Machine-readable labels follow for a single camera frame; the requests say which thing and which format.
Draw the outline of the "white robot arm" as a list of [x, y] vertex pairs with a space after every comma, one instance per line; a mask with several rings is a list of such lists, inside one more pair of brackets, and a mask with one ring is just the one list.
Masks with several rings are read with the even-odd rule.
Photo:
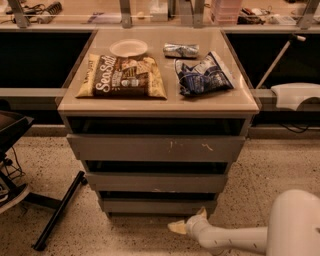
[[213, 226], [202, 207], [187, 221], [168, 224], [188, 235], [212, 256], [229, 249], [264, 256], [320, 256], [320, 198], [303, 190], [288, 190], [273, 202], [266, 227], [225, 229]]

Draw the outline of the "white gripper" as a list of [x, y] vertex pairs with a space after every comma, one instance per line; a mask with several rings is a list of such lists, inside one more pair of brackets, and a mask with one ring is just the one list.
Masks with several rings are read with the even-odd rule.
[[207, 210], [205, 207], [201, 207], [197, 211], [197, 215], [192, 216], [186, 223], [184, 220], [171, 222], [168, 224], [168, 229], [182, 235], [185, 235], [187, 232], [192, 239], [197, 239], [201, 230], [209, 226], [206, 217]]

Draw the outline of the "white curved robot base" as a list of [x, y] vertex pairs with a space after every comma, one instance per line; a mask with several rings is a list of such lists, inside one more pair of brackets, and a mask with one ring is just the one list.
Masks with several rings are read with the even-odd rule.
[[296, 111], [311, 98], [320, 98], [320, 85], [314, 83], [286, 83], [271, 87], [276, 95], [276, 107]]

